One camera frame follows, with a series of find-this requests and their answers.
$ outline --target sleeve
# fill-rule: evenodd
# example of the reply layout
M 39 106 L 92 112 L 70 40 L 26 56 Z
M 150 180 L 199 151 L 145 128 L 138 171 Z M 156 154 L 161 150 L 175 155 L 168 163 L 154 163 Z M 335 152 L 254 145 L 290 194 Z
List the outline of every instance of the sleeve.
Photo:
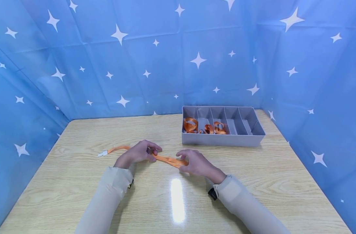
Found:
M 261 205 L 232 175 L 219 185 L 213 185 L 223 205 L 247 226 L 252 234 L 290 233 L 286 227 Z
M 108 167 L 76 227 L 75 234 L 107 234 L 114 212 L 132 179 L 130 170 Z

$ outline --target coiled orange lanyard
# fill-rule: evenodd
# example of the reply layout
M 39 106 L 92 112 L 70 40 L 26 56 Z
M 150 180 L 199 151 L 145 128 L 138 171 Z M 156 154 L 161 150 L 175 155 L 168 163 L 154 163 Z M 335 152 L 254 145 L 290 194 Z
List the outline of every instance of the coiled orange lanyard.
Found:
M 194 118 L 185 118 L 183 119 L 183 128 L 186 131 L 186 133 L 204 133 L 204 134 L 223 134 L 227 135 L 227 132 L 225 131 L 224 124 L 215 121 L 214 122 L 214 129 L 210 124 L 206 124 L 204 126 L 204 130 L 200 129 L 200 131 L 197 131 L 198 129 L 198 122 Z
M 106 150 L 106 151 L 104 151 L 102 153 L 99 153 L 98 157 L 108 155 L 109 153 L 111 153 L 113 151 L 116 151 L 116 150 L 120 150 L 120 149 L 129 150 L 130 148 L 131 148 L 130 146 L 118 146 L 118 147 L 115 147 L 115 148 L 111 148 L 110 150 Z M 162 157 L 160 155 L 154 155 L 154 154 L 153 154 L 153 157 L 155 157 L 156 160 L 168 163 L 168 164 L 170 164 L 170 165 L 172 165 L 173 167 L 176 167 L 176 168 L 180 168 L 180 166 L 187 166 L 188 165 L 188 162 L 185 161 L 185 160 L 179 160 L 179 159 L 176 159 L 176 158 L 167 158 L 167 157 Z

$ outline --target table surface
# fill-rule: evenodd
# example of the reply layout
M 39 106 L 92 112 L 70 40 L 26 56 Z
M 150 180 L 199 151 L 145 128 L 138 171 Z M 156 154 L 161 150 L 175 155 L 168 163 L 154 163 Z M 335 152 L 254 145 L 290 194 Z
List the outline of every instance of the table surface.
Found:
M 350 233 L 274 123 L 257 116 L 266 137 L 257 148 L 184 146 L 182 115 L 75 120 L 69 123 L 0 227 L 1 233 L 73 233 L 106 167 L 123 153 L 103 150 L 148 139 L 173 156 L 199 150 L 235 175 L 292 233 Z M 136 165 L 134 185 L 119 204 L 109 233 L 248 233 L 203 177 L 164 162 Z

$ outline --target plastic organizer tray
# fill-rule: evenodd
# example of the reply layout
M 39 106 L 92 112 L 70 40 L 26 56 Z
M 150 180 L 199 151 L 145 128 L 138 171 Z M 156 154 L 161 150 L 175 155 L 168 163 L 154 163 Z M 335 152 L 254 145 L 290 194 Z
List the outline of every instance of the plastic organizer tray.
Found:
M 182 144 L 256 147 L 265 136 L 253 107 L 183 106 L 183 119 L 198 121 L 197 131 L 215 122 L 224 124 L 226 135 L 186 133 L 182 124 Z

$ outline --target blue backdrop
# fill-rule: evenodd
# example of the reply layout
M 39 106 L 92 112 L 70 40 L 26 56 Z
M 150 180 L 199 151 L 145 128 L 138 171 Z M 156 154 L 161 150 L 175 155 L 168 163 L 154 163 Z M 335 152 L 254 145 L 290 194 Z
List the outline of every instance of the blue backdrop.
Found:
M 69 121 L 262 108 L 356 233 L 356 0 L 0 1 L 0 225 Z

